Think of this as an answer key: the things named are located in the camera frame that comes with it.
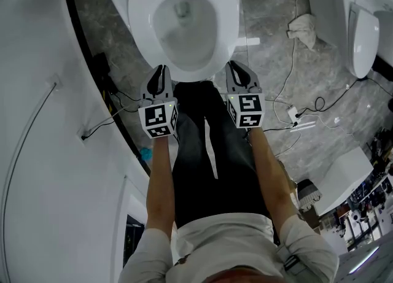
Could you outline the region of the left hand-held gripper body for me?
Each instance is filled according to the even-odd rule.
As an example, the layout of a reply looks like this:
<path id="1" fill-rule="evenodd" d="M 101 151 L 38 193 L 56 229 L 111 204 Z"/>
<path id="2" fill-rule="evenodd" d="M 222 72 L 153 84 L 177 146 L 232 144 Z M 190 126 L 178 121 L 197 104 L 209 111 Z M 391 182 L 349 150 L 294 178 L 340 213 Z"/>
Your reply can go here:
<path id="1" fill-rule="evenodd" d="M 142 129 L 149 138 L 173 135 L 178 118 L 177 99 L 143 99 L 138 109 Z"/>

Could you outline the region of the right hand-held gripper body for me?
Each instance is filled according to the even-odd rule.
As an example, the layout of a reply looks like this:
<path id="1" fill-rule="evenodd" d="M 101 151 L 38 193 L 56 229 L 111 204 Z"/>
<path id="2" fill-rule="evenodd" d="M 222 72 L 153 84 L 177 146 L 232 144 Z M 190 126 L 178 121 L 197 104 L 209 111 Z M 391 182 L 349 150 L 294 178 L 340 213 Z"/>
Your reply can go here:
<path id="1" fill-rule="evenodd" d="M 227 111 L 237 128 L 260 128 L 265 115 L 265 95 L 260 87 L 240 90 L 230 87 Z"/>

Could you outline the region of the person's left forearm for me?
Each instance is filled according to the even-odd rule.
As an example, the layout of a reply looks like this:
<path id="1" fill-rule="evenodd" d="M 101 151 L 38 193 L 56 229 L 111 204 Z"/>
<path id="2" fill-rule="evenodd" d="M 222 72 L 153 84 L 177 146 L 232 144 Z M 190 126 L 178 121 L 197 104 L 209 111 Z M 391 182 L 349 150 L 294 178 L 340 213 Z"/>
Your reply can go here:
<path id="1" fill-rule="evenodd" d="M 146 206 L 146 228 L 161 230 L 171 238 L 175 221 L 175 196 L 167 137 L 154 139 Z"/>

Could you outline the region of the person's right forearm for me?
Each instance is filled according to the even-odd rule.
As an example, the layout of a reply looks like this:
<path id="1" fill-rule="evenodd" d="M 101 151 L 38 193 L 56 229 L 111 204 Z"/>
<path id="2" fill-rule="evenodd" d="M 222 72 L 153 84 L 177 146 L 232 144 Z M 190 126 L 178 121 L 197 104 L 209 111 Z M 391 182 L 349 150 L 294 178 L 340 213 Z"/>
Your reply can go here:
<path id="1" fill-rule="evenodd" d="M 249 137 L 262 196 L 276 232 L 280 234 L 287 219 L 297 215 L 290 196 L 289 184 L 263 130 L 253 128 Z"/>

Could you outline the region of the white toilet with chrome lever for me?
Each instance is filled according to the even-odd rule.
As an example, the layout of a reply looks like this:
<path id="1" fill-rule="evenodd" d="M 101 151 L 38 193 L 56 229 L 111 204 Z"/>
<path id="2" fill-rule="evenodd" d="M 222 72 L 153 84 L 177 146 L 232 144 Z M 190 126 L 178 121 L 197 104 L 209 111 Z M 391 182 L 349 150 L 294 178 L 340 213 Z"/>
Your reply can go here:
<path id="1" fill-rule="evenodd" d="M 316 35 L 336 46 L 348 71 L 364 78 L 378 56 L 377 10 L 393 12 L 393 0 L 309 0 Z"/>

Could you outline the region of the white power strip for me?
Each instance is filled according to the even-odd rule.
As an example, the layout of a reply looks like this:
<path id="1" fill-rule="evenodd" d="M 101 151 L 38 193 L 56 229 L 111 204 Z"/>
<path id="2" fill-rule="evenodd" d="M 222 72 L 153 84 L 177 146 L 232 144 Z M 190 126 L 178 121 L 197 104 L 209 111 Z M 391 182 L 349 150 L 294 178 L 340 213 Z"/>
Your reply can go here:
<path id="1" fill-rule="evenodd" d="M 296 126 L 299 123 L 299 116 L 298 116 L 298 110 L 295 106 L 290 106 L 287 110 L 287 114 L 289 118 L 291 119 L 291 122 Z"/>

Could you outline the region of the black power adapter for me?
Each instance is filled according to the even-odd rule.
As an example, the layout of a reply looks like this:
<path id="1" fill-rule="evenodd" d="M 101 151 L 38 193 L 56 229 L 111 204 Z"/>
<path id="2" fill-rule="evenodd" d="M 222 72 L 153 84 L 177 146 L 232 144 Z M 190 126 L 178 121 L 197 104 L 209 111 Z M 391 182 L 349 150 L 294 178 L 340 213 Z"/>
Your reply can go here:
<path id="1" fill-rule="evenodd" d="M 97 76 L 107 76 L 110 73 L 111 69 L 104 52 L 93 56 L 93 69 Z"/>

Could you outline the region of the person's black trousers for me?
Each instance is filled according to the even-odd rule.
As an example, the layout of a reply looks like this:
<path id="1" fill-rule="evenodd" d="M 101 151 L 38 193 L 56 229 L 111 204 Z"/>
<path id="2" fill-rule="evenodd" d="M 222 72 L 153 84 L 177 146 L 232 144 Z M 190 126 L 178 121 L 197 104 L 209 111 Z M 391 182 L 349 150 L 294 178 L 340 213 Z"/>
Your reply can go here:
<path id="1" fill-rule="evenodd" d="M 269 216 L 251 145 L 209 80 L 178 83 L 179 148 L 173 167 L 177 227 L 218 214 Z"/>

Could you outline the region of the white crumpled cloth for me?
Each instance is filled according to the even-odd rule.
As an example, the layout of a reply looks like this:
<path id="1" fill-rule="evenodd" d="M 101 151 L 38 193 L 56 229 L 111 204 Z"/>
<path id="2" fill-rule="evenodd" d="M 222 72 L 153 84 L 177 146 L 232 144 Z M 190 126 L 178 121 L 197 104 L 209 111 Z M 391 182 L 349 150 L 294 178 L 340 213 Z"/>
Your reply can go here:
<path id="1" fill-rule="evenodd" d="M 316 17 L 303 14 L 288 24 L 289 39 L 299 39 L 309 50 L 313 50 L 316 43 Z"/>

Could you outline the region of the large white box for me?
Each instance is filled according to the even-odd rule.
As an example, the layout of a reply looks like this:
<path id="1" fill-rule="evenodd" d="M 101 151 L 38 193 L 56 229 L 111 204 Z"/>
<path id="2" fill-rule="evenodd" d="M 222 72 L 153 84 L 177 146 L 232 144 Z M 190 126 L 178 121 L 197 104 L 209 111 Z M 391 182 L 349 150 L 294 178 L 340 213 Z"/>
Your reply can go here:
<path id="1" fill-rule="evenodd" d="M 343 203 L 373 171 L 373 166 L 360 147 L 338 157 L 325 177 L 316 184 L 322 196 L 314 204 L 322 216 Z"/>

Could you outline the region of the person's white shirt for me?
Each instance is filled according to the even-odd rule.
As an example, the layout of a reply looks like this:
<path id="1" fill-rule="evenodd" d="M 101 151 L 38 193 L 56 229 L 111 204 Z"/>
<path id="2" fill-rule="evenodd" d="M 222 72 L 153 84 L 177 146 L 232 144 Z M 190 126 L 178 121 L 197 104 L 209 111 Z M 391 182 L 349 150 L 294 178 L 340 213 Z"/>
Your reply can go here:
<path id="1" fill-rule="evenodd" d="M 161 230 L 144 230 L 119 283 L 202 283 L 245 266 L 287 283 L 333 283 L 339 266 L 331 246 L 297 215 L 273 242 L 272 221 L 260 214 L 229 213 L 194 220 L 177 231 L 178 261 Z"/>

